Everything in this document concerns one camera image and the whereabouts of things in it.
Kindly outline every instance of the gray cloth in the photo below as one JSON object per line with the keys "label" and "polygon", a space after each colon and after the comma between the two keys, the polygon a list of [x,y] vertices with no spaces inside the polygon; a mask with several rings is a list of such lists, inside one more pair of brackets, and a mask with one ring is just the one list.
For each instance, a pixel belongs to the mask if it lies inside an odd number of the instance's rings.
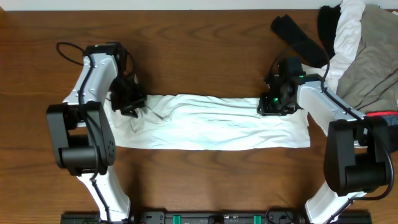
{"label": "gray cloth", "polygon": [[356,58],[340,78],[337,95],[353,107],[363,100],[356,107],[358,110],[365,106],[360,109],[363,113],[397,111],[398,83],[393,84],[398,82],[398,16],[367,5],[361,25]]}

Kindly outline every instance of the green tape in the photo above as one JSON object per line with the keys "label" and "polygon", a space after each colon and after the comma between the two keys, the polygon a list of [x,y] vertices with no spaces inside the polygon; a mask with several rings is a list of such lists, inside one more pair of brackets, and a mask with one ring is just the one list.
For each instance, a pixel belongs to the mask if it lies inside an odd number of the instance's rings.
{"label": "green tape", "polygon": [[181,224],[181,216],[180,215],[173,215],[173,224]]}
{"label": "green tape", "polygon": [[260,215],[255,215],[253,217],[253,219],[254,219],[253,224],[261,224],[261,216]]}

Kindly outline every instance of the wood grain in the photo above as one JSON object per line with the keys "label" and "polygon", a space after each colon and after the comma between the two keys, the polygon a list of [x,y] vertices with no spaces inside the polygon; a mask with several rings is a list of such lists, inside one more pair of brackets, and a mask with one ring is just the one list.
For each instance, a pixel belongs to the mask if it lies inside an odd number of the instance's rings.
{"label": "wood grain", "polygon": [[[119,40],[150,94],[259,96],[262,78],[286,47],[269,27],[289,14],[317,37],[317,11],[7,12],[0,17],[0,223],[59,223],[65,210],[97,210],[85,187],[59,169],[45,120],[81,68],[55,43]],[[64,49],[79,59],[79,52]],[[301,208],[323,182],[325,137],[310,120],[308,149],[174,151],[118,148],[116,172],[133,209]],[[356,202],[375,223],[398,219],[398,192]]]}

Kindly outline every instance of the brown wooden surface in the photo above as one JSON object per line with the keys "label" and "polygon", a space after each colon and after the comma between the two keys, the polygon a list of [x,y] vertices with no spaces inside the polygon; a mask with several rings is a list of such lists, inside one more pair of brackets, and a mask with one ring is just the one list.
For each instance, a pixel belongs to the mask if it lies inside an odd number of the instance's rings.
{"label": "brown wooden surface", "polygon": [[[272,20],[284,14],[319,42],[317,11],[5,13],[0,17],[0,223],[59,223],[65,210],[97,210],[76,177],[54,163],[45,110],[69,94],[81,70],[57,54],[56,42],[86,46],[120,40],[150,94],[251,97],[264,91],[262,78],[285,47],[270,31]],[[79,59],[78,52],[65,50]],[[300,208],[323,182],[325,137],[310,123],[308,149],[119,148],[116,172],[136,209]],[[397,202],[395,188],[383,201],[354,207],[369,209],[375,223],[395,223]]]}

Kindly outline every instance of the white cloth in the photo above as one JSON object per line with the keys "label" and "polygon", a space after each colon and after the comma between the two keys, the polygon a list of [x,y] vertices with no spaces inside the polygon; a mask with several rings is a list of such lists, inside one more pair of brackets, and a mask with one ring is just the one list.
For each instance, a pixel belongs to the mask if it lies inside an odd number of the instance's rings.
{"label": "white cloth", "polygon": [[140,149],[242,150],[309,147],[307,112],[263,117],[258,98],[148,96],[138,118],[104,110],[116,145]]}
{"label": "white cloth", "polygon": [[[353,63],[356,51],[361,40],[361,19],[365,10],[365,3],[361,0],[343,0],[340,5],[341,15],[337,23],[336,38],[334,43],[335,56],[330,59],[330,68],[326,82],[336,93],[338,80],[343,76],[348,67]],[[326,65],[322,68],[305,66],[307,74],[325,74]]]}

